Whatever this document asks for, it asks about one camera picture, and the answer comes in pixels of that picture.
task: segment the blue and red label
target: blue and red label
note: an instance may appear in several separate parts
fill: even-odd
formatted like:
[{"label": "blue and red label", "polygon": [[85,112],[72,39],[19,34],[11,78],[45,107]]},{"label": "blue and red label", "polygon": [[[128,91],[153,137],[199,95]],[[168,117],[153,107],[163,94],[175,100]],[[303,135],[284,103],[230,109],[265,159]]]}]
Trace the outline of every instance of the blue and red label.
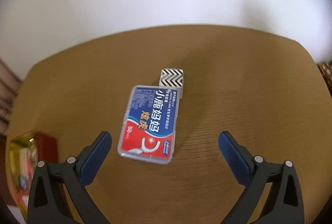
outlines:
[{"label": "blue and red label", "polygon": [[136,87],[123,128],[121,150],[142,156],[169,158],[178,105],[178,91]]}]

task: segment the blue gripper pad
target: blue gripper pad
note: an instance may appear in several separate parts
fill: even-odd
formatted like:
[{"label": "blue gripper pad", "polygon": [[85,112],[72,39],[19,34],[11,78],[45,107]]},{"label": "blue gripper pad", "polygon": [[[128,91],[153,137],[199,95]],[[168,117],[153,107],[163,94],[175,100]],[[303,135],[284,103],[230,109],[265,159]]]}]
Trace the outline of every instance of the blue gripper pad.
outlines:
[{"label": "blue gripper pad", "polygon": [[108,132],[104,132],[102,137],[98,138],[100,138],[99,141],[96,145],[94,145],[94,143],[91,145],[94,146],[94,148],[81,166],[79,182],[82,186],[92,183],[104,159],[111,149],[112,138]]},{"label": "blue gripper pad", "polygon": [[218,145],[237,182],[247,187],[251,182],[251,171],[240,152],[223,132],[219,135]]}]

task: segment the black and white zigzag pattern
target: black and white zigzag pattern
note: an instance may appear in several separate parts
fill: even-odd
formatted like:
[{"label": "black and white zigzag pattern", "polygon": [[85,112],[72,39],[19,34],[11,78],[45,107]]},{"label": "black and white zigzag pattern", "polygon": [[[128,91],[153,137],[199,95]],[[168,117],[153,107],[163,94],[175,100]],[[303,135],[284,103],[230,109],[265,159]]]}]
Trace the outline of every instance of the black and white zigzag pattern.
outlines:
[{"label": "black and white zigzag pattern", "polygon": [[159,85],[166,86],[166,87],[182,88],[183,70],[182,69],[162,69]]}]

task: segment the brown tabletop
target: brown tabletop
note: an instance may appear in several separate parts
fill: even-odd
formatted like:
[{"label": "brown tabletop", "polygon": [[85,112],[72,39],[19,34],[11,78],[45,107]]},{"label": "brown tabletop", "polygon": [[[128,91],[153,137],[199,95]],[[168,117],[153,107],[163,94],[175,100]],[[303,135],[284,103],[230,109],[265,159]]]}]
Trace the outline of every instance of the brown tabletop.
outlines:
[{"label": "brown tabletop", "polygon": [[[166,67],[184,70],[173,160],[120,157],[131,88],[158,85]],[[254,155],[293,161],[310,223],[332,192],[331,115],[328,89],[297,42],[249,29],[169,26],[106,36],[36,64],[15,101],[8,141],[49,133],[64,161],[108,131],[112,149],[86,189],[112,224],[220,223],[244,189],[218,149],[228,130]]]}]

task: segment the metal pin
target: metal pin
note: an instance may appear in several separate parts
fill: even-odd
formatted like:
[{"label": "metal pin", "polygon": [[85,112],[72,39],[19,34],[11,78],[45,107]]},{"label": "metal pin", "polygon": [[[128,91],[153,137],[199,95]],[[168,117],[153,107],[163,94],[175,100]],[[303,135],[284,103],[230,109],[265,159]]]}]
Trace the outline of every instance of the metal pin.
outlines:
[{"label": "metal pin", "polygon": [[67,162],[68,163],[74,163],[76,161],[76,158],[75,157],[69,157],[68,159],[67,159]]},{"label": "metal pin", "polygon": [[38,164],[37,164],[38,167],[43,167],[44,165],[45,165],[45,162],[42,161],[42,160],[39,161]]},{"label": "metal pin", "polygon": [[263,159],[261,156],[256,156],[256,157],[255,157],[255,161],[258,162],[258,163],[263,162],[263,160],[264,160],[264,159]]},{"label": "metal pin", "polygon": [[285,161],[285,164],[286,164],[288,167],[292,167],[292,166],[293,166],[293,163],[292,163],[290,160],[286,160],[286,161]]}]

